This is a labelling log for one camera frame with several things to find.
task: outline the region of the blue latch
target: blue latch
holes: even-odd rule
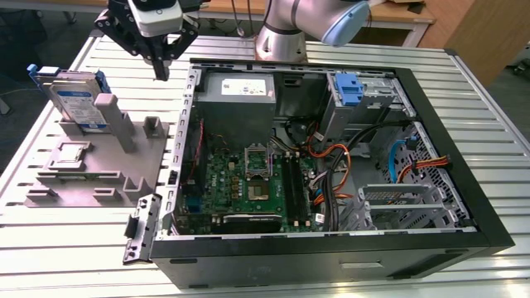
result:
[[[43,66],[43,68],[37,71],[36,70],[36,65],[31,64],[25,70],[29,74],[31,79],[33,80],[33,82],[36,83],[36,86],[39,87],[39,89],[43,91],[43,89],[40,88],[40,83],[36,80],[36,76],[56,76],[60,72],[60,68],[59,67],[51,67],[51,66]]]
[[[335,84],[342,96],[345,106],[357,106],[363,99],[363,85],[353,73],[338,73],[335,75]]]

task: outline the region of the black cable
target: black cable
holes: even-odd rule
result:
[[[288,130],[290,127],[291,127],[291,121],[287,120],[287,121],[284,122],[284,125],[283,125],[284,134],[287,135],[287,138],[288,138],[288,140],[291,141],[292,145],[298,147],[298,142],[296,142],[296,140],[295,140],[295,138],[294,138],[294,136],[292,136],[291,131]]]
[[[346,144],[346,148],[349,151],[353,150],[353,148],[357,146],[357,144],[363,140],[366,135],[369,135],[371,132],[374,132],[377,129],[382,127],[389,127],[389,126],[407,126],[410,125],[413,121],[411,120],[395,120],[395,121],[386,121],[378,124],[374,124],[361,130],[355,136],[350,139],[350,141]],[[328,221],[328,228],[331,232],[335,232],[339,230],[339,223],[338,223],[338,218],[339,218],[339,206],[337,204],[335,200],[335,195],[333,192],[333,173],[335,168],[339,165],[341,159],[345,156],[345,154],[338,154],[337,157],[333,160],[331,167],[328,169],[328,172],[324,176],[324,179],[322,180],[322,194],[324,195],[324,202],[326,202],[326,217],[324,217],[324,222],[326,218],[330,216],[330,221]]]
[[[238,21],[238,25],[235,26],[234,30],[230,31],[230,32],[226,34],[227,36],[228,36],[230,34],[232,34],[232,33],[238,30],[240,24],[242,24],[242,21],[239,20],[239,21]]]
[[[270,0],[270,2],[268,2],[267,11],[264,12],[264,17],[263,17],[263,24],[266,24],[267,19],[268,19],[268,14],[271,13],[272,1],[274,0]]]
[[[223,32],[224,36],[228,36],[230,34],[234,33],[235,30],[238,30],[238,27],[235,27],[230,32],[224,31],[223,29],[220,29],[218,27],[218,25],[212,24],[214,28],[218,29],[220,32]]]
[[[250,35],[254,35],[252,14],[250,13],[250,0],[247,0],[247,12],[248,12],[248,22],[250,22]]]
[[[236,27],[236,30],[239,30],[238,13],[235,12],[235,2],[234,2],[234,0],[231,0],[231,2],[232,2],[232,12],[234,12],[235,27]]]
[[[330,215],[331,215],[331,220],[330,220],[330,231],[335,232],[339,230],[339,206],[337,204],[337,199],[335,195],[333,192],[333,171],[328,171],[326,173],[326,178],[324,178],[324,184],[326,184],[326,195],[324,195],[324,200],[330,201]]]
[[[320,182],[320,189],[322,189],[322,194],[326,194],[326,180],[322,180]],[[324,210],[324,231],[331,231],[331,227],[330,227],[330,222],[331,222],[331,201],[326,198],[327,195],[324,195],[324,206],[326,206],[326,210]]]
[[[363,140],[363,138],[366,137],[366,135],[369,135],[371,132],[374,132],[374,130],[381,129],[383,127],[389,127],[389,126],[407,126],[410,125],[410,123],[413,122],[413,120],[394,120],[394,121],[386,121],[382,123],[377,123],[371,126],[369,126],[367,128],[365,128],[363,130],[361,130],[355,136],[349,140],[349,142],[346,143],[346,148],[349,148],[349,151],[351,151],[357,144]],[[333,161],[333,165],[331,165],[331,170],[334,170],[341,162],[341,159],[343,157],[343,154],[337,155],[334,161]]]

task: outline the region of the wire bundle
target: wire bundle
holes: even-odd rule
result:
[[[337,199],[351,199],[354,197],[353,194],[338,194],[335,193],[335,198]],[[315,205],[320,205],[324,202],[324,196],[320,194],[316,199],[314,200]]]
[[[312,157],[316,157],[316,158],[323,158],[323,157],[326,157],[327,155],[330,155],[331,152],[333,152],[335,149],[342,149],[343,154],[346,155],[346,159],[347,159],[347,161],[349,161],[349,166],[346,167],[346,172],[345,172],[345,175],[343,175],[343,177],[342,177],[341,183],[339,183],[337,186],[333,187],[333,192],[337,194],[335,197],[339,197],[339,196],[341,196],[341,197],[345,197],[345,196],[349,197],[349,195],[346,195],[346,194],[338,194],[338,191],[341,191],[342,187],[343,187],[345,184],[346,184],[346,180],[349,179],[349,174],[350,174],[350,169],[351,169],[351,156],[350,156],[349,149],[346,148],[346,146],[345,146],[343,144],[331,145],[331,146],[324,150],[324,152],[322,152],[322,153],[315,153],[315,152],[311,150],[311,146],[308,146],[308,148],[310,148],[310,154],[312,155]],[[320,194],[320,195],[316,197],[316,199],[315,199],[315,201],[314,201],[314,204],[318,205],[318,204],[320,204],[323,201],[324,201],[324,195]]]
[[[271,135],[271,143],[275,144],[283,151],[288,151],[291,153],[298,151],[296,147],[291,147],[288,146],[280,138],[278,138],[276,136]]]
[[[218,137],[218,138],[220,138],[220,139],[222,139],[222,142],[223,142],[223,145],[224,145],[224,147],[216,148],[216,149],[214,150],[214,152],[218,152],[218,151],[220,151],[220,150],[224,150],[224,151],[230,152],[228,144],[226,143],[224,136],[223,136],[223,135],[216,135],[215,133],[211,133],[211,134],[210,134],[210,137]]]
[[[409,174],[409,172],[413,169],[421,169],[421,168],[426,168],[426,167],[430,167],[430,166],[446,166],[446,165],[449,165],[447,156],[442,156],[441,158],[434,158],[431,160],[421,160],[421,161],[418,161],[415,163],[415,166],[414,165],[407,165],[403,168],[403,170],[399,173],[397,183],[402,183],[403,182],[405,176]]]
[[[411,120],[395,120],[395,121],[386,121],[377,123],[369,127],[366,127],[363,130],[361,130],[355,136],[349,140],[346,144],[346,152],[350,152],[353,148],[357,146],[357,144],[365,139],[367,135],[370,135],[373,132],[375,132],[378,129],[383,127],[391,127],[391,126],[407,126],[411,123]],[[343,155],[337,155],[330,170],[326,172],[324,179],[322,181],[322,194],[324,196],[324,204],[326,204],[326,217],[324,217],[324,229],[330,231],[338,231],[339,230],[339,223],[338,223],[338,218],[339,218],[339,207],[337,204],[335,200],[335,193],[338,190],[341,190],[342,186],[335,188],[333,187],[333,173],[335,168],[339,166],[341,160],[343,158]]]

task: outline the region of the aluminum extrusion table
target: aluminum extrusion table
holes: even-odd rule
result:
[[[529,297],[530,147],[457,56],[443,50],[307,44],[312,63],[411,68],[473,169],[515,247],[470,259],[421,280],[179,290],[155,265],[122,266],[123,229],[132,208],[21,205],[63,131],[48,103],[0,177],[0,296],[20,297]],[[99,68],[132,120],[175,122],[190,57],[252,59],[252,42],[199,37],[171,66],[167,82],[107,37],[90,37],[72,70]],[[170,128],[175,134],[175,125]],[[164,155],[162,165],[168,164]],[[167,169],[159,181],[167,180]]]

